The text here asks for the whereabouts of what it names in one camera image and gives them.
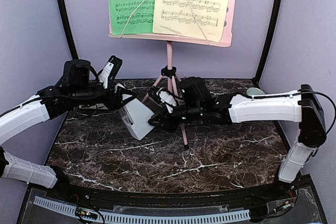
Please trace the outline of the white metronome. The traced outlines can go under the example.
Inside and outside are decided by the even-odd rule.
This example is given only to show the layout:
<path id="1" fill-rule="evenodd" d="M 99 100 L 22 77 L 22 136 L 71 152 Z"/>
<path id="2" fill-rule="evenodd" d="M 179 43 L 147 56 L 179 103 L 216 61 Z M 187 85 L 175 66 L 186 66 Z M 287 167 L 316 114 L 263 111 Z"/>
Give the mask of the white metronome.
<path id="1" fill-rule="evenodd" d="M 129 133 L 139 141 L 154 128 L 148 123 L 153 111 L 138 98 L 126 103 L 118 112 Z"/>

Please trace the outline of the green paper sheet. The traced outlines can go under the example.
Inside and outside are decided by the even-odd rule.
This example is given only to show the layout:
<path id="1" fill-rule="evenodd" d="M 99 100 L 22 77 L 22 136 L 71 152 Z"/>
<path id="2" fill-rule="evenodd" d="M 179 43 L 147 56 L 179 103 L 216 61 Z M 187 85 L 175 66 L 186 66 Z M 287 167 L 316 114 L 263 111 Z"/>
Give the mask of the green paper sheet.
<path id="1" fill-rule="evenodd" d="M 164 0 L 109 0 L 112 34 L 160 34 L 154 25 L 159 24 L 160 11 L 166 8 Z"/>

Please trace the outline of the yellow paper sheet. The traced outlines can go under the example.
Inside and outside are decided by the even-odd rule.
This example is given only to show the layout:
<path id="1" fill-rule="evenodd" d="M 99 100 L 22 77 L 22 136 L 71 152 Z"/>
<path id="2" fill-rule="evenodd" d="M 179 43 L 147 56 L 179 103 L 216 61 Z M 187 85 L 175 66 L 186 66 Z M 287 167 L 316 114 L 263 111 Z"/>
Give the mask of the yellow paper sheet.
<path id="1" fill-rule="evenodd" d="M 153 32 L 219 42 L 228 4 L 229 0 L 155 0 Z"/>

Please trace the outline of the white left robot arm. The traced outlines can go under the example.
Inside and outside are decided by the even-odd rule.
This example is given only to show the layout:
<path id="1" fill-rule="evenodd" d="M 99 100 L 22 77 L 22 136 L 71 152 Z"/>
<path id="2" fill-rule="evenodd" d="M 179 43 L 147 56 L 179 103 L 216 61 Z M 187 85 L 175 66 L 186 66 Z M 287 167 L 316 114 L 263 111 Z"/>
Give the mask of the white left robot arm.
<path id="1" fill-rule="evenodd" d="M 53 120 L 81 105 L 103 104 L 117 110 L 134 100 L 134 92 L 114 85 L 122 59 L 111 56 L 103 69 L 96 72 L 90 61 L 65 62 L 61 78 L 54 86 L 38 91 L 27 101 L 1 114 L 1 144 L 39 123 Z M 10 178 L 53 188 L 63 201 L 74 197 L 68 177 L 54 166 L 43 166 L 18 158 L 1 149 L 1 178 Z"/>

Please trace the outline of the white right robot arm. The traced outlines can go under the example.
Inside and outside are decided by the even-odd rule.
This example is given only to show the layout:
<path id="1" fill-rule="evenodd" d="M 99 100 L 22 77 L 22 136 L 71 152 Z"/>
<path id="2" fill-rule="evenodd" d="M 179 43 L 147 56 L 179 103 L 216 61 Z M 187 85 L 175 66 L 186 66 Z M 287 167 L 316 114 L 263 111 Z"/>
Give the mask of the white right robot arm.
<path id="1" fill-rule="evenodd" d="M 148 120 L 150 125 L 175 132 L 179 125 L 194 121 L 216 125 L 249 121 L 299 123 L 295 143 L 280 165 L 278 180 L 268 187 L 268 195 L 273 200 L 287 193 L 287 183 L 294 181 L 312 153 L 327 139 L 324 111 L 316 92 L 308 84 L 287 93 L 236 92 L 216 97 L 211 95 L 200 77 L 183 79 L 177 87 L 181 97 L 163 88 L 150 89 L 150 97 L 164 105 Z"/>

